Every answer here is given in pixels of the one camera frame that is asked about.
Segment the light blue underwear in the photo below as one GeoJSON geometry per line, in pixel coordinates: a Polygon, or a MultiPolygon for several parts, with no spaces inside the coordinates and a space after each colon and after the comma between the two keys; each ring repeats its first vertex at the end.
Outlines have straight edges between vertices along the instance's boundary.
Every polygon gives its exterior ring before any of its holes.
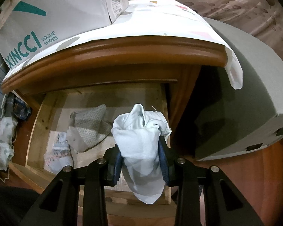
{"type": "Polygon", "coordinates": [[[146,111],[142,104],[113,122],[111,133],[124,159],[122,173],[135,197],[145,204],[155,203],[164,190],[158,141],[160,136],[167,141],[171,132],[161,112],[146,111]]]}

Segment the brown wooden nightstand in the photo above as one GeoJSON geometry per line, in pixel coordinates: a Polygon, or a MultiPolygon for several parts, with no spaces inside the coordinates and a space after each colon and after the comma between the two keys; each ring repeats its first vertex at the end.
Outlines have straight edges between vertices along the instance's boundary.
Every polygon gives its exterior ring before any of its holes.
{"type": "Polygon", "coordinates": [[[83,43],[26,66],[4,80],[23,96],[123,82],[171,82],[169,125],[176,129],[201,66],[224,67],[225,46],[183,37],[132,36],[83,43]]]}

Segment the wooden nightstand drawer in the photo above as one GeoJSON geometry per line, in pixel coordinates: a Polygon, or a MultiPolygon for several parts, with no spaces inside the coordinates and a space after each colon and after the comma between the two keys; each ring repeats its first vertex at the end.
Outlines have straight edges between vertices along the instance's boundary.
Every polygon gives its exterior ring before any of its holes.
{"type": "MultiPolygon", "coordinates": [[[[129,113],[135,104],[142,104],[145,110],[159,111],[168,117],[167,101],[160,83],[98,85],[48,93],[32,128],[25,165],[11,162],[12,170],[36,192],[42,193],[55,176],[44,157],[68,130],[72,113],[105,105],[103,120],[112,124],[119,115],[129,113]]],[[[173,221],[176,205],[171,193],[171,188],[165,187],[160,198],[147,205],[134,196],[121,176],[116,186],[105,187],[107,213],[110,217],[173,221]]]]}

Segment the white paper table cover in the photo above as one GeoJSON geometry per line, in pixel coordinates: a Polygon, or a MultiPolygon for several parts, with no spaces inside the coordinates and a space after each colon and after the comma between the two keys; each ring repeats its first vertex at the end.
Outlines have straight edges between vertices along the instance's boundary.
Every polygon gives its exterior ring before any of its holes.
{"type": "Polygon", "coordinates": [[[191,8],[175,0],[135,0],[110,26],[77,34],[41,50],[31,59],[11,69],[5,79],[30,66],[39,59],[60,50],[93,40],[130,36],[169,36],[198,39],[224,45],[228,59],[225,71],[231,86],[237,90],[243,87],[243,70],[240,62],[226,42],[225,36],[212,26],[207,18],[201,17],[191,8]]]}

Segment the pink floral blue underwear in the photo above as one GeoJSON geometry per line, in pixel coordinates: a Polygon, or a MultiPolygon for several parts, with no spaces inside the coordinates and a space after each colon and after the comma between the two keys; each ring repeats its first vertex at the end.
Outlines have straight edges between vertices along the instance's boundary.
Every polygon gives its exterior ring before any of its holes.
{"type": "Polygon", "coordinates": [[[44,168],[53,174],[58,174],[65,166],[74,167],[70,145],[66,139],[66,132],[60,132],[52,150],[44,156],[44,168]]]}

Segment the blue patterned bag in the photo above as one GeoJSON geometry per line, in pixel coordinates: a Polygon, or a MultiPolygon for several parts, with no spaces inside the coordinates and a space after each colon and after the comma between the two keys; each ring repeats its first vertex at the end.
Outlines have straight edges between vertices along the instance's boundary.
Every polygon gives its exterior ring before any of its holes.
{"type": "Polygon", "coordinates": [[[28,106],[22,99],[15,97],[13,103],[13,112],[19,120],[28,121],[32,114],[32,108],[28,106]]]}

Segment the white leaf-print fabric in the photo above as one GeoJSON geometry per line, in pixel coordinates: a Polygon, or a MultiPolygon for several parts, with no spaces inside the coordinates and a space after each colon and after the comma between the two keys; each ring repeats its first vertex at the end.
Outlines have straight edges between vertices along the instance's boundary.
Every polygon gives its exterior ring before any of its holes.
{"type": "Polygon", "coordinates": [[[0,120],[0,170],[7,171],[8,163],[14,156],[12,139],[17,121],[13,117],[3,117],[0,120]]]}

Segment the white XINCCI shoe box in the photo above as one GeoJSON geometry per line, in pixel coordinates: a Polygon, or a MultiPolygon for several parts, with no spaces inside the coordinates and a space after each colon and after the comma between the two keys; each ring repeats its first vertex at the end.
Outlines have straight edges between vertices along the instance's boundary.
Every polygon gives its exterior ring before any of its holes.
{"type": "Polygon", "coordinates": [[[128,0],[5,0],[0,13],[0,54],[7,66],[72,36],[106,27],[128,0]]]}

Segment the grey mesh-pattern underwear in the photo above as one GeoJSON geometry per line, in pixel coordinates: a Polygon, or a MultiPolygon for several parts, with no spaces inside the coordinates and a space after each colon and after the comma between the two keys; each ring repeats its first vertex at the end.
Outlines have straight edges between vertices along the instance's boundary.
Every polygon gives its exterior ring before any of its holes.
{"type": "Polygon", "coordinates": [[[68,144],[83,153],[102,142],[112,129],[105,121],[106,105],[102,104],[81,112],[72,112],[66,131],[68,144]]]}

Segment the grey foam block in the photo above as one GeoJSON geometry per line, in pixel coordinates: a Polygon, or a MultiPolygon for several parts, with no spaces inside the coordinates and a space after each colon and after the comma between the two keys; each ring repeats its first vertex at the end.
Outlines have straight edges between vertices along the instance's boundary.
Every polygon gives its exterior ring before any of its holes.
{"type": "Polygon", "coordinates": [[[208,23],[235,52],[243,86],[231,87],[222,68],[201,70],[195,158],[215,160],[264,149],[283,138],[283,61],[254,36],[213,19],[208,23]]]}

